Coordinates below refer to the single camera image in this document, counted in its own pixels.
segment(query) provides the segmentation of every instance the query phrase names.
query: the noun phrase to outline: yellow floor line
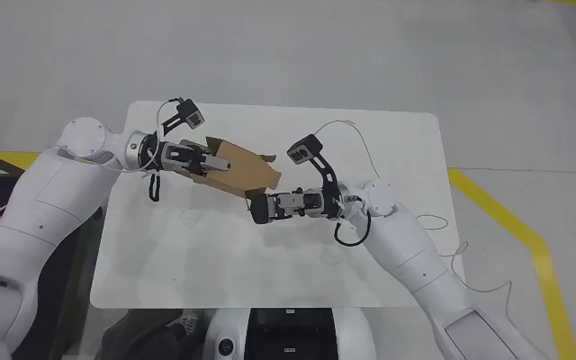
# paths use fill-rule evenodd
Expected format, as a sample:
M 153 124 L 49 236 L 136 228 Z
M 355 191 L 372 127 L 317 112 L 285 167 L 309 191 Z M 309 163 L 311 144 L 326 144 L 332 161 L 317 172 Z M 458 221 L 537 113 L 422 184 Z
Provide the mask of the yellow floor line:
M 36 160 L 40 153 L 38 152 L 13 152 L 0 151 L 0 160 L 26 170 Z
M 449 168 L 448 176 L 450 184 L 468 196 L 470 200 L 530 249 L 556 343 L 558 358 L 561 360 L 576 359 L 576 343 L 574 343 L 568 312 L 564 306 L 560 285 L 554 272 L 554 263 L 546 241 L 460 170 Z

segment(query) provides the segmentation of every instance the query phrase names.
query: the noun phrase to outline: cable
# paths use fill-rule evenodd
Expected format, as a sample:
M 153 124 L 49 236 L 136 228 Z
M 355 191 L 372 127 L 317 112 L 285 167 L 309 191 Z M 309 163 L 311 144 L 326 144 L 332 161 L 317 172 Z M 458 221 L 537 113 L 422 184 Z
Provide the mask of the cable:
M 518 328 L 518 326 L 514 323 L 514 321 L 512 321 L 512 318 L 510 317 L 509 314 L 509 304 L 510 304 L 510 295 L 512 294 L 512 280 L 507 280 L 505 281 L 502 285 L 497 286 L 495 288 L 492 289 L 477 289 L 474 287 L 471 287 L 469 284 L 467 284 L 464 280 L 462 280 L 462 277 L 460 277 L 460 275 L 455 271 L 454 269 L 454 261 L 456 259 L 456 257 L 458 255 L 461 255 L 464 251 L 466 251 L 466 249 L 468 248 L 468 241 L 463 242 L 462 244 L 460 244 L 460 246 L 456 249 L 456 251 L 451 254 L 451 255 L 439 255 L 440 257 L 451 257 L 452 259 L 450 260 L 450 270 L 452 270 L 452 273 L 454 273 L 454 275 L 458 278 L 458 280 L 460 281 L 460 283 L 462 285 L 464 285 L 467 289 L 472 290 L 473 292 L 477 292 L 477 293 L 494 293 L 500 289 L 502 289 L 503 287 L 507 286 L 508 287 L 508 291 L 506 293 L 506 303 L 504 304 L 504 314 L 506 315 L 506 319 L 508 319 L 508 321 L 510 321 L 510 324 L 512 324 L 512 326 L 514 327 L 514 329 L 516 329 L 516 331 L 522 335 L 522 337 L 532 346 L 534 347 L 542 356 L 544 356 L 547 360 L 550 360 L 550 357 L 548 357 L 548 355 L 542 351 L 542 349 L 540 349 L 540 347 L 536 346 L 536 344 L 534 344 L 526 335 L 524 335 L 522 333 L 522 331 L 520 331 L 520 329 Z
M 376 170 L 376 166 L 374 165 L 374 162 L 372 161 L 372 155 L 370 154 L 370 149 L 368 148 L 368 144 L 366 144 L 366 140 L 364 139 L 364 136 L 362 135 L 362 132 L 360 132 L 360 130 L 356 127 L 356 124 L 351 121 L 351 120 L 333 120 L 333 121 L 328 121 L 327 123 L 325 123 L 324 125 L 320 126 L 320 128 L 318 130 L 316 130 L 316 132 L 314 132 L 314 135 L 318 134 L 322 129 L 326 128 L 328 125 L 330 125 L 331 123 L 335 123 L 335 122 L 342 122 L 343 124 L 348 125 L 349 127 L 353 128 L 354 130 L 356 130 L 356 132 L 358 133 L 358 135 L 360 135 L 360 139 L 362 139 L 362 142 L 364 143 L 364 148 L 366 149 L 366 154 L 368 154 L 368 159 L 370 160 L 370 165 L 372 165 L 372 169 L 374 170 L 374 172 L 376 173 L 376 176 L 378 176 L 378 178 L 380 178 L 380 174 L 378 174 L 378 170 Z
M 162 133 L 161 131 L 161 126 L 160 126 L 160 111 L 162 110 L 162 108 L 168 104 L 168 103 L 172 103 L 177 101 L 177 99 L 170 99 L 170 100 L 166 100 L 164 101 L 160 107 L 158 108 L 158 111 L 156 112 L 156 128 L 157 128 L 157 136 L 156 136 L 156 150 L 154 151 L 154 155 L 152 157 L 150 157 L 150 161 L 148 163 L 146 163 L 145 166 L 137 168 L 136 170 L 124 170 L 124 169 L 117 169 L 114 167 L 110 167 L 110 166 L 106 166 L 103 164 L 98 164 L 94 161 L 90 161 L 90 160 L 85 160 L 81 157 L 79 157 L 78 155 L 76 155 L 72 150 L 68 149 L 68 148 L 64 148 L 61 146 L 57 146 L 57 148 L 63 149 L 64 151 L 66 151 L 68 154 L 70 154 L 71 156 L 75 157 L 75 158 L 81 158 L 82 162 L 87 163 L 87 164 L 91 164 L 91 165 L 96 165 L 98 167 L 102 167 L 105 168 L 107 170 L 112 170 L 112 171 L 116 171 L 118 173 L 138 173 L 139 171 L 145 170 L 146 167 L 148 167 L 150 164 L 152 164 L 152 162 L 154 162 L 154 159 L 156 158 L 156 155 L 158 154 L 158 150 L 160 149 L 160 134 Z
M 362 139 L 362 142 L 364 143 L 364 148 L 366 149 L 366 154 L 368 154 L 368 159 L 370 160 L 370 164 L 372 165 L 372 169 L 374 170 L 374 172 L 376 173 L 376 175 L 378 176 L 378 178 L 380 178 L 380 175 L 378 174 L 378 170 L 376 170 L 376 166 L 374 165 L 374 162 L 372 161 L 372 156 L 370 154 L 370 149 L 368 148 L 368 145 L 366 144 L 366 141 L 364 139 L 364 136 L 362 135 L 362 133 L 360 132 L 360 130 L 356 127 L 356 124 L 353 121 L 350 120 L 334 120 L 334 121 L 329 121 L 327 123 L 325 123 L 324 125 L 320 126 L 320 128 L 318 130 L 316 130 L 316 132 L 314 132 L 314 135 L 318 134 L 322 129 L 324 129 L 325 127 L 327 127 L 328 125 L 330 125 L 331 123 L 334 122 L 342 122 L 348 126 L 350 126 L 351 128 L 353 128 L 358 135 L 360 135 L 360 138 Z M 366 215 L 368 217 L 368 223 L 366 225 L 366 233 L 364 234 L 364 236 L 362 237 L 362 239 L 360 239 L 359 241 L 357 241 L 356 243 L 353 244 L 349 244 L 349 243 L 345 243 L 342 240 L 340 240 L 338 238 L 338 230 L 340 229 L 340 222 L 336 224 L 336 228 L 334 230 L 334 239 L 336 240 L 336 242 L 340 245 L 343 245 L 345 247 L 356 247 L 358 245 L 361 245 L 367 238 L 368 238 L 368 234 L 370 233 L 370 226 L 371 226 L 371 216 L 370 216 L 370 212 L 366 211 Z M 435 231 L 435 230 L 442 230 L 448 227 L 449 222 L 447 219 L 443 218 L 442 216 L 439 215 L 434 215 L 434 214 L 420 214 L 419 216 L 416 217 L 416 219 L 419 218 L 423 218 L 423 217 L 432 217 L 432 218 L 436 218 L 436 219 L 440 219 L 443 220 L 445 222 L 444 226 L 438 227 L 438 228 L 424 228 L 426 230 L 429 231 Z M 470 285 L 468 285 L 464 280 L 462 280 L 462 277 L 460 277 L 460 275 L 455 271 L 454 269 L 454 261 L 455 258 L 458 255 L 461 255 L 467 248 L 468 248 L 468 241 L 463 242 L 457 249 L 456 251 L 451 254 L 451 255 L 439 255 L 440 257 L 451 257 L 451 261 L 450 261 L 450 269 L 452 270 L 452 272 L 454 273 L 454 275 L 458 278 L 458 280 L 460 281 L 460 283 L 462 285 L 464 285 L 467 289 L 472 290 L 473 292 L 477 292 L 477 293 L 494 293 L 504 287 L 508 287 L 508 291 L 506 293 L 506 303 L 505 303 L 505 308 L 504 308 L 504 313 L 506 314 L 506 318 L 508 319 L 508 321 L 510 321 L 510 324 L 512 324 L 512 326 L 514 327 L 514 329 L 516 329 L 516 331 L 522 335 L 522 337 L 532 346 L 534 347 L 538 352 L 540 352 L 540 354 L 542 354 L 542 356 L 544 356 L 547 360 L 550 360 L 550 357 L 548 357 L 548 355 L 542 351 L 538 346 L 536 346 L 532 341 L 530 341 L 530 339 L 528 337 L 526 337 L 522 331 L 520 331 L 520 329 L 518 328 L 518 326 L 514 323 L 514 321 L 512 321 L 512 318 L 510 317 L 509 314 L 509 303 L 510 303 L 510 295 L 512 294 L 512 280 L 507 280 L 506 282 L 504 282 L 502 285 L 497 286 L 493 289 L 477 289 L 474 287 L 471 287 Z
M 150 178 L 150 185 L 148 187 L 148 197 L 154 203 L 157 203 L 160 200 L 160 172 L 157 174 L 152 174 Z
M 444 226 L 441 226 L 439 228 L 424 228 L 426 230 L 430 230 L 430 231 L 436 231 L 436 230 L 441 230 L 441 229 L 445 229 L 448 227 L 448 220 L 444 219 L 442 216 L 439 215 L 434 215 L 434 214 L 420 214 L 419 216 L 416 217 L 416 219 L 420 219 L 420 218 L 436 218 L 436 219 L 440 219 L 442 221 L 444 221 Z
M 368 235 L 370 235 L 370 227 L 372 225 L 372 215 L 370 215 L 370 212 L 368 210 L 366 210 L 366 216 L 368 217 L 368 222 L 366 223 L 366 233 L 362 236 L 362 238 L 360 240 L 358 240 L 357 242 L 354 242 L 354 243 L 348 243 L 348 242 L 344 242 L 344 241 L 340 240 L 338 238 L 338 230 L 340 230 L 340 225 L 342 225 L 340 222 L 338 222 L 336 224 L 336 228 L 334 229 L 334 240 L 338 244 L 344 245 L 345 247 L 348 247 L 348 248 L 353 248 L 353 247 L 357 247 L 359 245 L 362 245 L 362 243 L 364 243 L 366 241 L 366 239 L 368 239 Z

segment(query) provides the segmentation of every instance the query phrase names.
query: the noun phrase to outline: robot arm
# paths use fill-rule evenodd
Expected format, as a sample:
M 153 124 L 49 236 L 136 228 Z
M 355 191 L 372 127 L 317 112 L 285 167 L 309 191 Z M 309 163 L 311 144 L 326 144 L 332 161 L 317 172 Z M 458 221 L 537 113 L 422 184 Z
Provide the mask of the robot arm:
M 296 214 L 338 221 L 335 240 L 345 246 L 364 244 L 373 259 L 410 291 L 426 313 L 446 359 L 542 358 L 508 319 L 491 316 L 473 301 L 440 259 L 427 231 L 387 184 L 378 179 L 359 186 L 335 184 L 336 176 L 320 151 L 320 142 L 310 135 L 294 144 L 288 156 L 296 164 L 310 160 L 321 167 L 322 188 L 256 195 L 250 205 L 256 223 Z M 317 166 L 315 159 L 323 166 Z M 327 181 L 327 174 L 334 182 Z M 338 238 L 342 220 L 355 226 L 358 242 Z
M 203 123 L 191 100 L 175 100 L 178 113 L 162 125 L 165 134 L 181 123 L 192 129 Z M 156 133 L 112 134 L 96 119 L 72 121 L 18 180 L 0 218 L 0 355 L 2 347 L 12 353 L 30 329 L 38 279 L 52 251 L 104 204 L 121 172 L 206 175 L 228 168 L 205 149 L 158 141 Z

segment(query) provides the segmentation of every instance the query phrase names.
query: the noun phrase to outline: brown cardboard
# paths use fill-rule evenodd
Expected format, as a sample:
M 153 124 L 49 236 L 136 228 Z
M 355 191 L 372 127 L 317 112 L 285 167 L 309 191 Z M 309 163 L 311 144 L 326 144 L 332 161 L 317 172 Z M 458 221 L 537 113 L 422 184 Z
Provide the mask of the brown cardboard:
M 186 139 L 180 141 L 180 144 L 207 148 L 215 157 L 228 160 L 230 169 L 208 170 L 206 176 L 176 171 L 178 174 L 241 198 L 247 198 L 247 193 L 263 193 L 266 188 L 275 189 L 282 176 L 282 173 L 268 165 L 276 159 L 275 155 L 257 155 L 224 139 L 210 137 L 206 137 L 207 146 Z

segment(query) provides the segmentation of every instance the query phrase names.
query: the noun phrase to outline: tabletop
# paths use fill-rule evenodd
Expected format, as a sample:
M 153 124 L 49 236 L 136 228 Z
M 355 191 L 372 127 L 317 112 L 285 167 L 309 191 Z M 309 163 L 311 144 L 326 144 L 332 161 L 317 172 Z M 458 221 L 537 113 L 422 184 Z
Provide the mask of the tabletop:
M 130 106 L 125 130 L 153 132 L 161 102 Z M 213 136 L 258 154 L 277 155 L 277 192 L 321 186 L 311 164 L 296 166 L 285 151 L 332 120 L 363 133 L 382 180 L 415 215 L 448 226 L 430 231 L 440 254 L 459 245 L 437 118 L 430 113 L 311 109 L 198 103 L 206 123 L 181 126 L 166 140 L 204 142 Z M 176 113 L 165 106 L 160 120 Z M 338 180 L 375 178 L 358 134 L 334 123 L 317 135 Z M 91 302 L 97 308 L 248 308 L 416 306 L 364 247 L 342 247 L 334 221 L 298 218 L 253 223 L 243 199 L 162 174 L 160 201 L 149 180 L 122 174 L 112 189 Z M 456 271 L 464 274 L 460 259 Z

